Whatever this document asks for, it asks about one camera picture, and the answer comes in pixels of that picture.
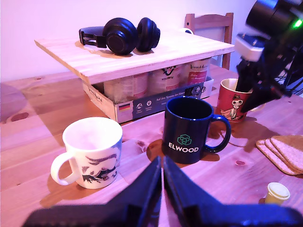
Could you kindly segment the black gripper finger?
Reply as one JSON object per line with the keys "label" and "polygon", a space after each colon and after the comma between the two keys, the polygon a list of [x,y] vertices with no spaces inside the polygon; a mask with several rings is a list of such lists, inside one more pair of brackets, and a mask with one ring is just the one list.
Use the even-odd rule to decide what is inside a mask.
{"label": "black gripper finger", "polygon": [[250,92],[253,90],[254,79],[256,76],[256,63],[242,60],[236,67],[238,72],[238,82],[236,91]]}
{"label": "black gripper finger", "polygon": [[143,172],[105,206],[108,214],[142,214],[161,190],[161,158],[156,157]]}
{"label": "black gripper finger", "polygon": [[253,86],[253,91],[241,108],[246,113],[262,104],[280,99],[282,97],[282,86],[278,83],[262,82]]}
{"label": "black gripper finger", "polygon": [[195,184],[171,158],[163,158],[164,188],[183,227],[222,227],[215,210],[222,204]]}

